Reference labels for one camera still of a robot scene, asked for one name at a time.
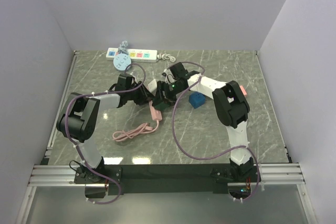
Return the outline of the white cube adapter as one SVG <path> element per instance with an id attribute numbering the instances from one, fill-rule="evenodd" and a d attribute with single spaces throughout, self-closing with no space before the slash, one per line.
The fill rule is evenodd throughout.
<path id="1" fill-rule="evenodd" d="M 155 94 L 157 90 L 157 80 L 153 79 L 147 86 L 147 89 L 152 93 Z"/>

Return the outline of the blue cube plug adapter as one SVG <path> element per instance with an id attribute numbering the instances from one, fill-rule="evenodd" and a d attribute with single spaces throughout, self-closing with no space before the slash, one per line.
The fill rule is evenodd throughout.
<path id="1" fill-rule="evenodd" d="M 188 101 L 194 109 L 197 109 L 205 103 L 206 99 L 205 95 L 199 92 L 193 92 L 189 95 Z"/>

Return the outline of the white power strip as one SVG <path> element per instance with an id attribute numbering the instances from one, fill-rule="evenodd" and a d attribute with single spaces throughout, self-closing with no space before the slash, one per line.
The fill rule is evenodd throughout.
<path id="1" fill-rule="evenodd" d="M 106 59 L 113 61 L 118 54 L 118 48 L 108 48 L 106 53 Z M 131 61 L 134 62 L 148 62 L 156 63 L 158 60 L 157 50 L 149 49 L 127 49 Z"/>

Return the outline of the light blue round adapter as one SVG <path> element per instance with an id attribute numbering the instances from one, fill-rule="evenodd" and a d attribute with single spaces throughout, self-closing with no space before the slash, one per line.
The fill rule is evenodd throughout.
<path id="1" fill-rule="evenodd" d="M 130 64 L 131 58 L 128 54 L 120 53 L 115 55 L 113 59 L 113 65 L 119 71 L 125 71 Z"/>

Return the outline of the pink cube plug adapter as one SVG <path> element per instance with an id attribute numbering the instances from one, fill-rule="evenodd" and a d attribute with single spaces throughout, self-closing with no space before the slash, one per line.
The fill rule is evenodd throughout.
<path id="1" fill-rule="evenodd" d="M 247 92 L 246 92 L 245 88 L 243 86 L 240 86 L 240 89 L 241 89 L 243 95 L 246 97 L 247 96 Z"/>

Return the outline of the dark green cube adapter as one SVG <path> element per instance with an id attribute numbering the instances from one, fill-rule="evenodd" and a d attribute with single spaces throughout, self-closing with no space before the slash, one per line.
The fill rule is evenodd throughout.
<path id="1" fill-rule="evenodd" d="M 156 105 L 153 104 L 153 107 L 158 111 L 164 111 L 165 109 L 169 108 L 170 106 L 171 105 L 169 103 L 164 103 L 164 102 L 161 102 L 161 103 L 156 104 Z"/>

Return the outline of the pink power strip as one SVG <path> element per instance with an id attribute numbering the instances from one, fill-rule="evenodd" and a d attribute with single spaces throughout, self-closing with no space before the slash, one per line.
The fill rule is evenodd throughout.
<path id="1" fill-rule="evenodd" d="M 162 114 L 159 110 L 156 110 L 153 106 L 153 101 L 149 101 L 150 113 L 153 121 L 161 121 Z"/>

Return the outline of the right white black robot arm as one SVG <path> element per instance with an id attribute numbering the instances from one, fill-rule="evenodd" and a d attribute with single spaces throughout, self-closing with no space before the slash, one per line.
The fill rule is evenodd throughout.
<path id="1" fill-rule="evenodd" d="M 152 100 L 155 109 L 163 111 L 174 106 L 177 95 L 184 90 L 201 93 L 214 101 L 216 114 L 226 127 L 230 152 L 230 175 L 241 182 L 249 176 L 254 161 L 248 151 L 247 119 L 249 104 L 236 81 L 222 82 L 204 77 L 196 71 L 176 75 L 173 83 L 162 81 L 156 84 L 156 93 Z"/>

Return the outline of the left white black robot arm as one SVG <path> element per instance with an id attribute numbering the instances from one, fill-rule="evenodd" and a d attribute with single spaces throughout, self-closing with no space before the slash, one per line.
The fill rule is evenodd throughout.
<path id="1" fill-rule="evenodd" d="M 86 95 L 73 92 L 69 95 L 56 128 L 73 143 L 83 165 L 89 167 L 86 176 L 91 182 L 99 183 L 105 176 L 103 157 L 92 138 L 99 113 L 120 108 L 128 101 L 144 105 L 153 98 L 154 95 L 141 82 L 131 84 L 129 90 Z"/>

